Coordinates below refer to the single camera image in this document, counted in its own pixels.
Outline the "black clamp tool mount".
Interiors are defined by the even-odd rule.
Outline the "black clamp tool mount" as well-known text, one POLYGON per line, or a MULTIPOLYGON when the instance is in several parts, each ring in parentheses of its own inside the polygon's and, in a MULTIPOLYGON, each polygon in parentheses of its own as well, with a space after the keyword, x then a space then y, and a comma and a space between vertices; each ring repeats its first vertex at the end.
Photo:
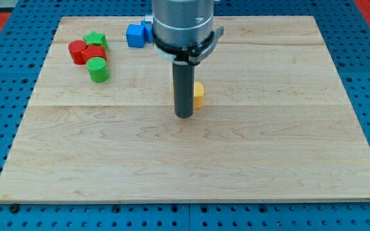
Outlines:
POLYGON ((155 33, 155 50, 167 61, 175 65, 196 66, 206 59, 215 49, 219 38, 224 34, 224 27, 221 26, 211 31, 209 36, 195 46, 181 47, 171 46, 163 42, 155 33))

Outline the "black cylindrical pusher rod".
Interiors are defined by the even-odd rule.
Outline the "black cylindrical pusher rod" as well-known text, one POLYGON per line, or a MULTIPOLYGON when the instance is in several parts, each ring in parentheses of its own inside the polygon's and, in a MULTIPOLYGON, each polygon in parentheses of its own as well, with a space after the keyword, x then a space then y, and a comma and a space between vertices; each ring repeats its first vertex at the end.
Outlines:
POLYGON ((175 115, 189 118, 193 115, 195 67, 172 64, 175 115))

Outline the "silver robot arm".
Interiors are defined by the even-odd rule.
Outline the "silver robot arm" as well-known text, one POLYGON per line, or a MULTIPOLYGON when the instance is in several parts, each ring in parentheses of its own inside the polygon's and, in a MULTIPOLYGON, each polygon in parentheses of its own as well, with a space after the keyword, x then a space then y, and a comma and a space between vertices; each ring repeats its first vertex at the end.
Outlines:
POLYGON ((175 115, 194 111, 195 66, 215 49, 224 27, 213 29, 214 0, 153 0, 152 35, 161 56, 172 63, 175 115))

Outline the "blue block behind arm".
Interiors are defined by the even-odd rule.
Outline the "blue block behind arm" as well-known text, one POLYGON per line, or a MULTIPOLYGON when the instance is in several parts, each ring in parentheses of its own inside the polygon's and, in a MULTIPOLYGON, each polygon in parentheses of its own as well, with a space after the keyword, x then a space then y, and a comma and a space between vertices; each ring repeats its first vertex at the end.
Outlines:
POLYGON ((154 42, 154 36, 153 36, 153 32, 152 32, 152 29, 153 29, 152 23, 146 22, 146 21, 141 21, 141 25, 144 27, 145 40, 148 43, 153 43, 154 42))

